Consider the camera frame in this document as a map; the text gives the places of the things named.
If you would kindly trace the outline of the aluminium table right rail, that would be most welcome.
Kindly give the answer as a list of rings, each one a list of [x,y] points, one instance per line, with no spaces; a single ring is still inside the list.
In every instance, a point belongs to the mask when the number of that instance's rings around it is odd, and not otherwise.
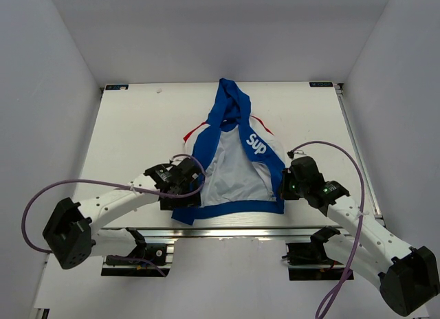
[[[335,88],[336,96],[338,97],[338,102],[340,104],[342,115],[344,116],[344,121],[346,124],[347,131],[349,132],[349,137],[351,139],[351,143],[353,146],[353,150],[355,152],[357,162],[360,166],[360,170],[361,170],[362,176],[364,178],[366,193],[368,194],[368,198],[370,199],[370,202],[372,204],[375,218],[383,221],[384,217],[383,217],[382,211],[380,209],[380,206],[377,202],[377,197],[376,197],[374,188],[371,185],[371,179],[370,179],[370,176],[369,176],[368,171],[366,169],[365,161],[364,161],[364,158],[362,157],[359,142],[356,137],[355,130],[353,128],[354,123],[352,123],[352,121],[349,117],[348,105],[347,105],[347,101],[345,100],[345,97],[344,97],[344,83],[334,83],[333,86]]]

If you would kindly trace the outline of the aluminium table front rail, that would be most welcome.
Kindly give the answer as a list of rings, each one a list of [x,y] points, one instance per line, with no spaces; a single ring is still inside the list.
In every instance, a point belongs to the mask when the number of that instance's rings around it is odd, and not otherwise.
[[[200,237],[299,237],[319,231],[321,227],[302,228],[138,228],[145,237],[200,238]]]

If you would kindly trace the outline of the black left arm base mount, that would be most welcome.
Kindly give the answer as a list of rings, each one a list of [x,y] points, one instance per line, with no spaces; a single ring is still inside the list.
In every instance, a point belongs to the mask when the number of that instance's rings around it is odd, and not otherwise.
[[[174,246],[145,238],[135,228],[102,229],[92,236],[93,256],[104,258],[102,276],[165,277],[173,261]]]

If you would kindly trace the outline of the aluminium table rail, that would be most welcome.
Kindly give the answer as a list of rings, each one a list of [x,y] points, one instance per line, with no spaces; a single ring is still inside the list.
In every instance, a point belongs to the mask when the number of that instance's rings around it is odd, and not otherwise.
[[[368,171],[366,169],[365,161],[364,161],[364,158],[362,157],[359,142],[356,137],[355,130],[353,128],[354,123],[352,123],[352,121],[349,117],[348,105],[347,105],[347,101],[345,100],[345,97],[344,97],[344,83],[334,83],[333,86],[335,88],[336,96],[338,97],[338,102],[340,104],[342,115],[344,116],[344,121],[346,124],[347,131],[349,132],[349,137],[351,139],[351,143],[353,146],[353,150],[355,152],[357,162],[360,166],[360,170],[361,170],[362,176],[364,178],[366,193],[368,194],[368,198],[370,199],[370,202],[372,204],[375,218],[383,221],[384,217],[383,217],[382,211],[380,209],[380,206],[377,202],[377,197],[376,197],[374,188],[371,185],[371,179],[370,179],[370,176],[369,176]]]
[[[321,227],[302,228],[138,228],[145,237],[200,238],[200,237],[299,237],[319,231]]]

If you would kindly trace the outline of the blue corner label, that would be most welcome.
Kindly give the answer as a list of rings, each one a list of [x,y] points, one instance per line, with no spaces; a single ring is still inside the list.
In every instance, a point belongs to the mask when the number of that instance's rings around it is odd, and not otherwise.
[[[128,85],[107,85],[104,90],[105,91],[125,91],[129,88]]]
[[[310,87],[333,87],[332,82],[328,81],[311,81],[309,82]]]

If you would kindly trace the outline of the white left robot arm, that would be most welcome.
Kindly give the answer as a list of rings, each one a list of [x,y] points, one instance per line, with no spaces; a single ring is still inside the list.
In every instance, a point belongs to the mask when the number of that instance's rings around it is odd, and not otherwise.
[[[90,256],[118,255],[130,263],[143,260],[144,237],[134,228],[105,230],[116,219],[149,204],[166,210],[196,206],[205,181],[205,170],[192,156],[146,169],[129,184],[92,199],[60,200],[43,229],[43,238],[64,270]]]

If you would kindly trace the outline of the blue white red jacket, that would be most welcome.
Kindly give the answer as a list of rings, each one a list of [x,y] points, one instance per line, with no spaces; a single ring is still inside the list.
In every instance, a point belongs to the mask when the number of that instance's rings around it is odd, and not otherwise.
[[[285,167],[283,148],[261,119],[250,97],[233,81],[219,80],[205,122],[184,136],[184,152],[206,172],[199,204],[177,208],[172,218],[192,225],[241,212],[283,214],[279,194]]]

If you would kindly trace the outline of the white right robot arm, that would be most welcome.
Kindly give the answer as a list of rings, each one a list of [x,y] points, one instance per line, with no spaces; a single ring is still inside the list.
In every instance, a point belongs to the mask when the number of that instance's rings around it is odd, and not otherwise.
[[[434,253],[402,241],[374,217],[363,214],[344,186],[324,179],[313,158],[291,161],[283,171],[281,195],[285,200],[305,199],[349,233],[344,236],[337,228],[326,226],[313,233],[308,243],[290,244],[284,256],[290,265],[349,265],[401,316],[409,316],[439,295]]]

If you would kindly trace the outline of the blue right corner label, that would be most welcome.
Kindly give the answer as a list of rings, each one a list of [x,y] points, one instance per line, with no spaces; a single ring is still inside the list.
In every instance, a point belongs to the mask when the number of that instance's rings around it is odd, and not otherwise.
[[[311,81],[309,82],[310,87],[333,87],[332,82],[328,81]]]

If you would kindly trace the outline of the blue left corner label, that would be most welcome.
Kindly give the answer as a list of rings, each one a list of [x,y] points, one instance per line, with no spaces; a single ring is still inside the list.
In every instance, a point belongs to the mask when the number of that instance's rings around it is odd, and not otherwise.
[[[104,90],[105,91],[125,91],[129,88],[128,85],[107,85]]]

